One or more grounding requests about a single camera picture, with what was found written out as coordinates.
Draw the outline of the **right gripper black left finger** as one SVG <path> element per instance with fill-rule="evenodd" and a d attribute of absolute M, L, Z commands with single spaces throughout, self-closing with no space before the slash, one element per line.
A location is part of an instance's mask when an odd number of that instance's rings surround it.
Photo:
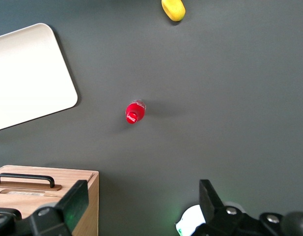
<path fill-rule="evenodd" d="M 86 180 L 78 180 L 55 206 L 38 208 L 21 219 L 0 214 L 0 236 L 71 236 L 89 204 Z"/>

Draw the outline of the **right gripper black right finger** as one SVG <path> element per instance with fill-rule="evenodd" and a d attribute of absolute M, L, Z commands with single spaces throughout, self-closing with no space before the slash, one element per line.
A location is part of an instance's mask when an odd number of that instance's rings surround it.
<path fill-rule="evenodd" d="M 205 218 L 199 225 L 200 236 L 303 236 L 303 212 L 285 216 L 265 212 L 252 218 L 235 206 L 226 206 L 207 179 L 199 181 L 199 205 Z"/>

